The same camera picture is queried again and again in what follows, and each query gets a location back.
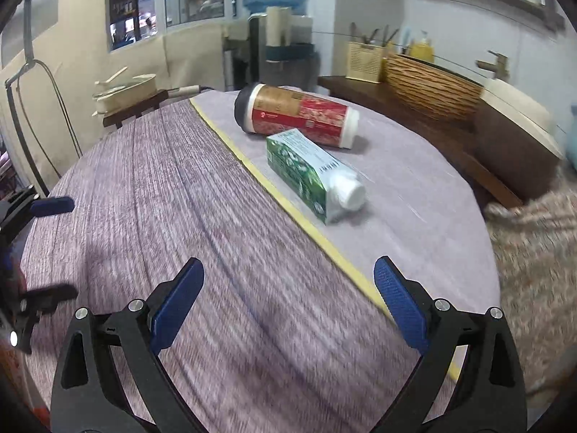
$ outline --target yellow stripe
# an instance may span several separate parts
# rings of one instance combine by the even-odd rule
[[[318,231],[318,229],[303,215],[296,206],[292,205],[290,200],[288,200],[280,191],[277,189],[270,180],[268,180],[264,174],[262,174],[256,166],[250,162],[250,160],[237,148],[237,146],[224,134],[223,131],[214,125],[203,110],[198,106],[198,103],[194,99],[190,99],[190,103],[198,111],[198,114],[203,119],[203,121],[218,135],[218,137],[223,141],[223,143],[229,148],[230,151],[238,158],[238,160],[249,170],[249,172],[254,176],[254,178],[260,183],[261,186],[269,192],[270,195],[278,202],[278,204],[289,214],[289,216],[296,221],[296,223],[305,231],[310,238],[315,241],[315,243],[328,255],[328,257],[335,263],[335,265],[341,269],[345,275],[347,275],[353,283],[359,288],[359,290],[373,302],[377,308],[381,309],[385,315],[394,322],[394,319],[387,308],[387,305],[383,301],[381,294],[377,290],[377,287],[373,285],[365,276],[359,272],[353,264],[351,264],[338,249],[333,246],[331,241],[329,241],[324,235]],[[452,379],[457,380],[461,369],[457,364],[451,363],[449,367],[449,376]]]

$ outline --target metal screw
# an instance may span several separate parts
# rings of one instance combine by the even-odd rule
[[[501,319],[503,317],[503,311],[499,308],[491,308],[491,316],[495,319]]]
[[[76,319],[84,319],[87,315],[88,315],[88,309],[86,308],[80,308],[76,311],[76,314],[74,314]]]
[[[142,299],[133,299],[128,303],[128,309],[132,312],[138,312],[144,307],[144,301]]]
[[[439,311],[449,311],[451,309],[451,303],[449,303],[446,299],[438,299],[435,301],[435,308]]]

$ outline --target wicker basket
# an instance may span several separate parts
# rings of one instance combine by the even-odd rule
[[[347,78],[379,83],[385,49],[378,45],[348,43]]]
[[[407,105],[438,121],[471,121],[483,90],[457,73],[405,55],[388,59],[387,81]]]

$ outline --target wooden counter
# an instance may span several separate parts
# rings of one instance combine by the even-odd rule
[[[408,107],[386,83],[377,85],[344,76],[320,76],[318,85],[328,89],[331,96],[386,115],[429,141],[471,185],[481,209],[490,201],[498,201],[507,208],[523,204],[475,158],[472,122],[450,123],[431,119]]]

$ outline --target blue rubber tip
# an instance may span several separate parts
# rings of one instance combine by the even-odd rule
[[[391,311],[407,345],[419,350],[423,355],[429,348],[426,319],[403,285],[400,278],[403,280],[404,278],[402,276],[399,278],[395,271],[398,272],[385,258],[379,258],[374,265],[374,284]]]
[[[34,200],[30,206],[31,214],[37,218],[70,213],[73,210],[74,200],[70,197],[51,197]]]
[[[181,328],[190,308],[204,285],[204,268],[200,260],[192,260],[179,275],[177,283],[166,297],[151,322],[150,349],[158,356],[169,348]]]

